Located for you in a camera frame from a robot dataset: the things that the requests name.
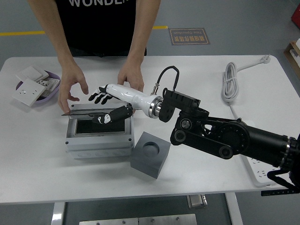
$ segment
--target black t-shirt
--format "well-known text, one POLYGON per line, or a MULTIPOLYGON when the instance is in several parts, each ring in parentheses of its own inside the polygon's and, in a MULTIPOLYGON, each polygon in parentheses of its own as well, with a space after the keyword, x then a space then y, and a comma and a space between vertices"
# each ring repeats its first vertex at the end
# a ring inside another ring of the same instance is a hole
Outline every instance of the black t-shirt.
POLYGON ((93 53, 130 49, 135 0, 56 0, 67 43, 93 53))

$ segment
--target table leg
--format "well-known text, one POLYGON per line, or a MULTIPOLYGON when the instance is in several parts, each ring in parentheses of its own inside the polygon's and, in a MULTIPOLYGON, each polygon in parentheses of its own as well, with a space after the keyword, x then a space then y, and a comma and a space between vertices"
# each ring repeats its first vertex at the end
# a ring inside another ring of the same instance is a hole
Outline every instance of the table leg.
POLYGON ((62 225, 65 211, 65 202, 54 203, 51 225, 62 225))
POLYGON ((238 201, 234 192, 225 193, 232 225, 243 225, 238 201))

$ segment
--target human hand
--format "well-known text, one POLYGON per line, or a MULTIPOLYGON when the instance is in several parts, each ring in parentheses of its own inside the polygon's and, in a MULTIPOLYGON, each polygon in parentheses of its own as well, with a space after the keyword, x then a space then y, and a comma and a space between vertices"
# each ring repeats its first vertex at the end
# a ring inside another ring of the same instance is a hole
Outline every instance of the human hand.
POLYGON ((79 101, 79 98, 71 95, 72 85, 79 83, 84 94, 88 95, 89 87, 85 81, 84 74, 77 64, 62 67, 62 76, 60 81, 60 92, 58 96, 58 105, 64 113, 70 111, 68 99, 79 101))
POLYGON ((133 89, 143 91, 144 81, 140 63, 130 60, 125 62, 118 74, 118 84, 124 85, 124 82, 129 82, 133 89))

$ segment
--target circular hole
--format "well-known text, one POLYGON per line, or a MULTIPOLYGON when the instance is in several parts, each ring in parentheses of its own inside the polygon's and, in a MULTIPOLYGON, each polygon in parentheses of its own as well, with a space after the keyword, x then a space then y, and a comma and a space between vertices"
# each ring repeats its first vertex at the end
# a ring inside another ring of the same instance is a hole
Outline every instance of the circular hole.
POLYGON ((159 154, 159 146, 154 142, 147 142, 142 147, 144 155, 147 157, 155 157, 159 154))

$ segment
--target person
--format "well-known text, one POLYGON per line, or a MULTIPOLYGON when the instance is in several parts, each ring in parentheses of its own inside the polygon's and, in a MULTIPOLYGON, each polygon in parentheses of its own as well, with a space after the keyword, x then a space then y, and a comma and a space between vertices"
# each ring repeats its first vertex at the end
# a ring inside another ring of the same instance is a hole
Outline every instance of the person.
POLYGON ((72 85, 89 88, 75 56, 127 56, 117 84, 143 91, 141 64, 161 0, 28 0, 62 68, 58 104, 70 111, 72 85))

